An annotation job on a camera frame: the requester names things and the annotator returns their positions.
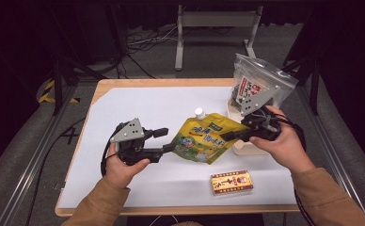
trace white bottle cap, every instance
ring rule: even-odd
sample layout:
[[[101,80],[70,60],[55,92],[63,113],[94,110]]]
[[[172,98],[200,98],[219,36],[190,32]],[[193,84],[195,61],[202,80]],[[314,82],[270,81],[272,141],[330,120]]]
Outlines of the white bottle cap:
[[[197,119],[199,119],[199,120],[203,120],[206,117],[205,112],[200,107],[195,109],[195,115],[197,116]]]

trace yellow snack bag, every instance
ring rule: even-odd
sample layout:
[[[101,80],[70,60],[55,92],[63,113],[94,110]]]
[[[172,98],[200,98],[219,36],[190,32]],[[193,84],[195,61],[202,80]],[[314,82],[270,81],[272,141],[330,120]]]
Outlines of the yellow snack bag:
[[[173,152],[187,160],[212,164],[237,140],[225,141],[220,135],[248,128],[218,113],[206,115],[201,108],[196,114],[185,121],[172,141],[177,144]]]

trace hand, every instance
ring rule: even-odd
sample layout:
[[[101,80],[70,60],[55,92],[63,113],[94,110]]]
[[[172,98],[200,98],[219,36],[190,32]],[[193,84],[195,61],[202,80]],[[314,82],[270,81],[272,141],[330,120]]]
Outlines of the hand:
[[[275,107],[267,108],[275,114],[284,116],[283,112]],[[291,174],[315,169],[292,126],[283,122],[279,125],[281,133],[274,141],[259,137],[251,137],[249,141],[256,147],[269,152],[280,165],[288,168]]]
[[[109,146],[108,156],[116,153],[116,144],[111,143]],[[146,168],[151,161],[143,159],[133,166],[124,164],[117,155],[113,155],[106,160],[105,179],[118,188],[125,188],[133,180],[133,177]]]

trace sleeve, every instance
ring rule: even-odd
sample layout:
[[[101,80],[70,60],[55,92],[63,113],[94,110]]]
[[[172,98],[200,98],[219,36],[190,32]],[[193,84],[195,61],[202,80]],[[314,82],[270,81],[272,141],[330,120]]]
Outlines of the sleeve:
[[[365,225],[365,214],[325,169],[293,175],[294,188],[317,226]]]
[[[113,225],[129,192],[129,188],[117,188],[102,178],[91,192],[80,201],[73,215],[62,226]]]

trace red and yellow box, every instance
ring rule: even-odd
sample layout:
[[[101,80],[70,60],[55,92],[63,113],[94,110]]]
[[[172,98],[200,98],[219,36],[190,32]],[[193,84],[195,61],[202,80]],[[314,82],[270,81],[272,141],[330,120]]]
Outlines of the red and yellow box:
[[[252,180],[247,170],[213,174],[211,175],[211,181],[215,195],[250,191],[253,188]]]

